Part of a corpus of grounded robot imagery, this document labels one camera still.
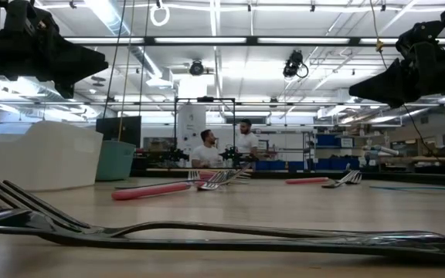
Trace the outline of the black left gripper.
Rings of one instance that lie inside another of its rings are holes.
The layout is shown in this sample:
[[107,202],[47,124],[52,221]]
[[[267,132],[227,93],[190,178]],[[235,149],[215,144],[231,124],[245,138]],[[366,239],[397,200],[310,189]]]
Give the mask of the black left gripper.
[[0,76],[53,81],[64,99],[75,83],[108,68],[105,55],[65,40],[49,12],[36,0],[0,0]]

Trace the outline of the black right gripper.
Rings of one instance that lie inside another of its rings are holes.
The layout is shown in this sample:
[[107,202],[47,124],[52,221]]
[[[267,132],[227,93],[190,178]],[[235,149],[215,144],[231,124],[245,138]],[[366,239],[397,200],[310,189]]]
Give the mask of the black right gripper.
[[349,95],[392,109],[422,96],[445,95],[445,49],[438,39],[443,29],[441,21],[416,23],[396,42],[403,60],[396,59],[384,72],[350,86]]

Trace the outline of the white plastic bin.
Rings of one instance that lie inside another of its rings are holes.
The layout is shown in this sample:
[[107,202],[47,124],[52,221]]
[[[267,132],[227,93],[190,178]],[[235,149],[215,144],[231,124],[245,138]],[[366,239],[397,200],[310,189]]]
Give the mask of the white plastic bin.
[[0,134],[0,181],[31,192],[80,188],[95,182],[103,135],[40,121],[24,134]]

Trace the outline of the iridescent rainbow fork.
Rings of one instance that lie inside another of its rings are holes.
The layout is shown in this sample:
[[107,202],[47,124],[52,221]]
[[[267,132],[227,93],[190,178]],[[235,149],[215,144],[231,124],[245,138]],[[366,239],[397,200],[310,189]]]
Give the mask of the iridescent rainbow fork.
[[225,170],[225,171],[219,171],[213,177],[216,182],[229,183],[228,180],[229,180],[231,174],[241,173],[241,172],[248,173],[247,171],[249,170],[250,166],[251,166],[251,164],[245,164],[245,165],[242,165],[241,168],[238,168],[238,169],[229,169],[229,170]]

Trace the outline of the grey roll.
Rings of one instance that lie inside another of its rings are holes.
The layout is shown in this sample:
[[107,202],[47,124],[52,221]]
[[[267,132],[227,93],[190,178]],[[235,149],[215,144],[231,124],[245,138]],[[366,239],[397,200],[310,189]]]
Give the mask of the grey roll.
[[399,156],[399,151],[388,148],[388,147],[383,147],[381,145],[365,145],[362,147],[362,149],[364,151],[377,151],[377,152],[382,152],[385,154],[389,154],[392,155],[394,157]]

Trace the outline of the wooden workbench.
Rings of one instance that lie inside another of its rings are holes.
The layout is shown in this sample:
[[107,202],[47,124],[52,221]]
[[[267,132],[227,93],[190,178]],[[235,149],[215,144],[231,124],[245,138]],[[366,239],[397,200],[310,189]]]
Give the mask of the wooden workbench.
[[379,161],[381,163],[402,163],[402,164],[410,164],[415,162],[444,162],[445,158],[435,158],[435,157],[424,157],[424,156],[416,156],[416,157],[380,157]]

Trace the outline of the black monitor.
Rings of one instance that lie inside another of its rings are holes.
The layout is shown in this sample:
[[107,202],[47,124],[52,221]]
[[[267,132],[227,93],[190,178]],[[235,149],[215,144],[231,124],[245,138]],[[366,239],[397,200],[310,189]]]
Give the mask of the black monitor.
[[122,141],[141,146],[141,116],[106,117],[96,121],[96,131],[104,141]]

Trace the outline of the teal plastic bin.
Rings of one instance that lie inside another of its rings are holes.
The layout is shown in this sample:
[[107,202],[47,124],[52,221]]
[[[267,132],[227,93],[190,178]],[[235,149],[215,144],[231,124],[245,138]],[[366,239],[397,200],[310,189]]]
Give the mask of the teal plastic bin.
[[97,166],[97,181],[119,181],[130,177],[136,147],[122,141],[103,141]]

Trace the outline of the metal shelf rack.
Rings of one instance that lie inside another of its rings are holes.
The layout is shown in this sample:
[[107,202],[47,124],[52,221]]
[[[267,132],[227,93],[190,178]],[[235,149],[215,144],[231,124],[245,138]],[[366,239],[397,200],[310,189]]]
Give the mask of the metal shelf rack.
[[304,132],[302,134],[302,139],[304,170],[313,172],[315,170],[315,134],[311,131]]

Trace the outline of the white column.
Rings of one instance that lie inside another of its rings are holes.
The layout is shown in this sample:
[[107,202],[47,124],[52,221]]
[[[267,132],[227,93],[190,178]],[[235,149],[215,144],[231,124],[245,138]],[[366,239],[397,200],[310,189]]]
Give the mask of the white column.
[[200,133],[206,128],[206,107],[188,103],[180,106],[176,127],[177,148],[189,156],[186,165],[190,167],[192,151],[203,143]]

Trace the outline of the person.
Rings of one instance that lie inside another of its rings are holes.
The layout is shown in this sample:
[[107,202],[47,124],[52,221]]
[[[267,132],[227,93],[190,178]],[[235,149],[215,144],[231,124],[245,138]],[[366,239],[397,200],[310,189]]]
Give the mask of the person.
[[196,147],[191,153],[193,168],[220,168],[223,158],[216,148],[216,137],[211,130],[201,132],[202,145]]
[[251,131],[252,123],[249,119],[242,119],[239,123],[239,136],[236,140],[236,149],[241,155],[251,160],[257,160],[259,139]]

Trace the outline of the black table frame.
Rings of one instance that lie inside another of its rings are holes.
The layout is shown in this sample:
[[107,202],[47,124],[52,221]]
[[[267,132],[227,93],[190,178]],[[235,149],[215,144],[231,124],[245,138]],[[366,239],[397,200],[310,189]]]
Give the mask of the black table frame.
[[[187,177],[188,170],[181,171],[166,171],[161,169],[158,171],[140,171],[132,170],[131,177],[146,177],[146,178],[183,178]],[[342,173],[325,172],[325,173],[288,173],[288,172],[262,172],[250,173],[251,178],[256,179],[292,179],[292,178],[318,178],[328,177],[339,179],[343,176]],[[427,185],[445,185],[445,175],[439,174],[413,174],[401,172],[362,172],[364,180],[373,181],[396,181],[404,183],[427,184]]]

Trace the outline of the black metal frame stand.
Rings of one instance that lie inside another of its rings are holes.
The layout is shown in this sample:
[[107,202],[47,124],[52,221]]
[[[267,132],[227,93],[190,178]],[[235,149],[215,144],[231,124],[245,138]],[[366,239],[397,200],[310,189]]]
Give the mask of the black metal frame stand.
[[222,108],[225,107],[227,110],[233,113],[233,122],[230,124],[232,127],[232,133],[233,133],[233,142],[232,145],[236,143],[236,100],[234,98],[217,98],[217,97],[176,97],[173,103],[173,117],[174,117],[174,123],[173,123],[173,147],[177,148],[177,113],[180,108],[180,106],[184,104],[195,104],[195,105],[202,105],[206,107],[206,128],[213,129],[216,124],[212,124],[210,121],[208,121],[209,116],[209,110],[211,108]]

